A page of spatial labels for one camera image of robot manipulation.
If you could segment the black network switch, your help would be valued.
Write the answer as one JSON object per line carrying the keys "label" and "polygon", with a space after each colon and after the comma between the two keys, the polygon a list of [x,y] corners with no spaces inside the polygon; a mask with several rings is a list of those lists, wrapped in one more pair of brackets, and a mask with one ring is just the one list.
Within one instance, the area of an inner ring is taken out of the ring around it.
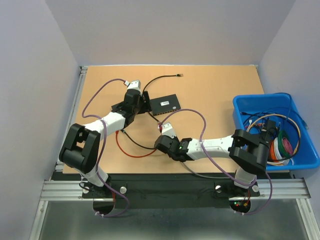
{"label": "black network switch", "polygon": [[151,99],[150,105],[153,116],[167,114],[181,109],[181,105],[176,94]]}

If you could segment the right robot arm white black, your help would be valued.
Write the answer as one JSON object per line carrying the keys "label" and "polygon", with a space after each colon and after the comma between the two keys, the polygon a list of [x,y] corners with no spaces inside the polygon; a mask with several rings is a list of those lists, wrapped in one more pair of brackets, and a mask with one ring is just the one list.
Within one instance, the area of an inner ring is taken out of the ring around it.
{"label": "right robot arm white black", "polygon": [[[169,130],[161,133],[154,148],[181,163],[208,158],[232,179],[230,189],[235,195],[242,195],[255,184],[258,175],[266,173],[269,157],[269,144],[257,134],[243,129],[237,129],[234,134],[222,138],[182,140],[178,139],[174,130]],[[232,159],[238,165],[235,175],[227,173],[214,158]]]}

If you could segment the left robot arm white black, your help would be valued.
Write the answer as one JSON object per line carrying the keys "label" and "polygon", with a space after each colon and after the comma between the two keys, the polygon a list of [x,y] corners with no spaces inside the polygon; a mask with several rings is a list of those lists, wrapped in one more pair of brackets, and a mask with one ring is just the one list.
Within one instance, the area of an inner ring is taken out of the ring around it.
{"label": "left robot arm white black", "polygon": [[130,125],[135,116],[152,110],[149,93],[129,89],[124,100],[106,116],[85,124],[70,126],[62,148],[59,160],[70,168],[75,169],[94,185],[94,191],[100,197],[111,193],[111,184],[107,182],[108,174],[97,166],[100,141],[106,141],[107,136],[120,131]]}

